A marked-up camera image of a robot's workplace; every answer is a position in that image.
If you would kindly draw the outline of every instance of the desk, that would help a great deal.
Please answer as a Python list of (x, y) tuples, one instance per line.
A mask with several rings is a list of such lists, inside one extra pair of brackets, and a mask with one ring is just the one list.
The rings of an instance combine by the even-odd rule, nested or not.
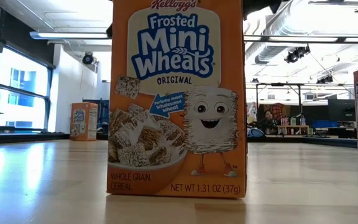
[(308, 125), (278, 125), (277, 128), (279, 134), (283, 133), (285, 135), (308, 134), (309, 130)]

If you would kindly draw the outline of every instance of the cartoon shoe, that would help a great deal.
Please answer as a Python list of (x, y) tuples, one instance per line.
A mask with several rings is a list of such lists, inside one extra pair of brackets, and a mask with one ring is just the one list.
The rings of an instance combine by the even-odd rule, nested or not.
[(228, 163), (224, 166), (224, 175), (226, 177), (237, 177), (236, 172), (232, 169), (232, 167)]
[(197, 170), (191, 171), (191, 174), (192, 174), (192, 175), (205, 175), (205, 174), (206, 174), (205, 166), (204, 166), (204, 165), (200, 165)]

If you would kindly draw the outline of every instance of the small cereal box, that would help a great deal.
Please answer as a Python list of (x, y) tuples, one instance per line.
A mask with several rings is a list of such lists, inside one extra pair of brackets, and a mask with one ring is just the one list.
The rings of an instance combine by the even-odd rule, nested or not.
[(107, 192), (244, 197), (242, 0), (114, 0), (113, 14)]
[(70, 139), (74, 141), (95, 141), (98, 125), (98, 105), (94, 103), (73, 103), (71, 105)]

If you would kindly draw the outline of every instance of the security camera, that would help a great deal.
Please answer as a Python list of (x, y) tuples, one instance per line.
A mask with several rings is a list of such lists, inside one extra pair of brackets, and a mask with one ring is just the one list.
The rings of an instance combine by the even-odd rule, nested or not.
[(82, 63), (85, 65), (92, 65), (94, 61), (93, 52), (86, 52), (85, 56), (82, 58)]

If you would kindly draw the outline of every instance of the cartoon smile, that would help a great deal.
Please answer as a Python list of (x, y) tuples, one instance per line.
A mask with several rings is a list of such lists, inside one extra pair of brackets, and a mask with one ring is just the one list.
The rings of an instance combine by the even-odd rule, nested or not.
[(212, 128), (215, 128), (219, 124), (220, 119), (216, 119), (216, 120), (203, 120), (202, 119), (201, 122), (205, 128), (212, 129)]

